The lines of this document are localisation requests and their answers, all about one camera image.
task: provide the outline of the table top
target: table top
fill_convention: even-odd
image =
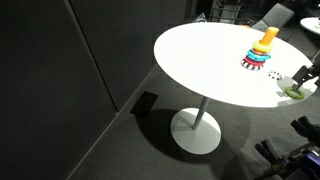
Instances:
[[[310,60],[295,47],[274,38],[271,58],[251,71],[241,60],[264,33],[223,23],[190,23],[164,32],[154,46],[159,66],[175,81],[203,96],[249,107],[277,107],[301,102],[284,94],[292,76]],[[272,79],[282,76],[282,80]],[[316,79],[302,87],[305,99],[316,90]]]
[[[305,29],[320,35],[320,20],[319,17],[308,17],[303,18],[300,21],[300,24]]]

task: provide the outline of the table pedestal base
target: table pedestal base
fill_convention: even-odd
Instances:
[[[182,149],[193,154],[207,154],[219,145],[221,131],[217,121],[206,112],[199,126],[193,129],[198,111],[187,108],[175,114],[171,121],[171,134]]]

